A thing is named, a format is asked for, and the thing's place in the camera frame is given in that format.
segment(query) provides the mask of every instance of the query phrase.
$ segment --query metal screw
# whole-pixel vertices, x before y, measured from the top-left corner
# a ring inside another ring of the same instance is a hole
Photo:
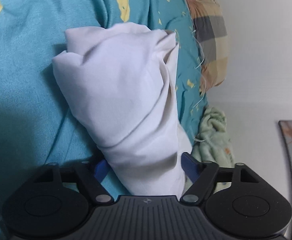
[[[107,203],[111,201],[111,196],[109,195],[98,195],[96,197],[96,201],[100,202],[100,203]]]
[[[195,203],[198,201],[198,197],[196,195],[185,195],[183,196],[183,201],[187,203]]]

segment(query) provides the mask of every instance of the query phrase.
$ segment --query blue bed sheet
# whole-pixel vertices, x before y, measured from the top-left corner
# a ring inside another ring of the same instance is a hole
[[[185,0],[0,0],[0,213],[38,166],[97,154],[55,82],[51,60],[66,49],[66,29],[126,21],[176,32],[178,116],[193,142],[207,102],[195,106],[201,58]],[[115,198],[128,193],[113,173],[103,185]]]

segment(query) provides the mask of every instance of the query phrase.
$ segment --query teal blanket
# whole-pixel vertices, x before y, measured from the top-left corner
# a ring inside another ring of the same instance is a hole
[[[176,32],[178,116],[193,142],[206,99],[195,106],[201,58],[185,0],[0,0],[0,213],[36,167],[97,154],[70,113],[51,60],[66,49],[66,29],[127,21]],[[115,198],[127,194],[113,173],[103,185]]]

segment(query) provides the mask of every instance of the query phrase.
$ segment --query white cloth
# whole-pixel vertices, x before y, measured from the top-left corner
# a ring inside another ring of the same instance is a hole
[[[53,70],[72,114],[133,195],[179,198],[192,147],[177,119],[175,33],[123,23],[68,29],[66,39]]]

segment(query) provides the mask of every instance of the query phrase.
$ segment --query black circular motor housing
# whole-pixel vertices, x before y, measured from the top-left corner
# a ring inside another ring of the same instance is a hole
[[[63,187],[61,181],[36,182],[33,178],[4,203],[2,214],[6,226],[17,235],[60,236],[83,222],[88,201],[80,193]]]
[[[276,236],[292,217],[282,195],[247,166],[237,165],[231,187],[210,196],[205,213],[221,230],[248,239]]]

